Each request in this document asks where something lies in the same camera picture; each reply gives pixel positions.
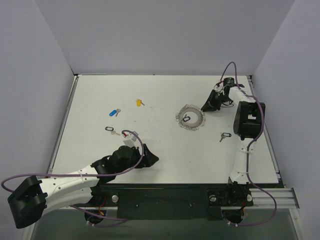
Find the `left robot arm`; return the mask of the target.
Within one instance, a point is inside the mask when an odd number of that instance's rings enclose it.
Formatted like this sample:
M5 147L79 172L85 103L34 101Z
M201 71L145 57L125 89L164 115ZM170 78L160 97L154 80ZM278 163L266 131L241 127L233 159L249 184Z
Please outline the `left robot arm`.
M159 161L143 144L120 146L110 156L69 174L30 175L11 193L8 204L17 229L37 222L51 211L76 204L99 205L103 193L95 187L133 169L149 168Z

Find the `metal key organizer disc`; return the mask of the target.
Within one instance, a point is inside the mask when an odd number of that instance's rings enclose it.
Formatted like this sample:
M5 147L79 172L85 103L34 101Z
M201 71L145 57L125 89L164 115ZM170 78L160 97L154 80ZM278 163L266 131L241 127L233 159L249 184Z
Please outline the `metal key organizer disc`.
M187 122L183 122L183 117L187 114L191 119ZM203 127L206 122L205 113L201 109L193 104L186 104L178 112L175 113L175 120L178 125L186 130L197 131L200 127Z

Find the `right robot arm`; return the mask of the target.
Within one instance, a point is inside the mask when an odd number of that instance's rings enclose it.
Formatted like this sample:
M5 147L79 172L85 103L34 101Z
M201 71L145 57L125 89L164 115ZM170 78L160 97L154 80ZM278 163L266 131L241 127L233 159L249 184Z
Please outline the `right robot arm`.
M249 162L255 142L262 135L265 120L265 104L258 101L244 90L242 84L233 77L222 81L221 90L213 89L202 106L202 112L219 111L223 104L229 102L237 106L233 122L233 132L237 136L236 154L229 183L239 187L245 196L249 194Z

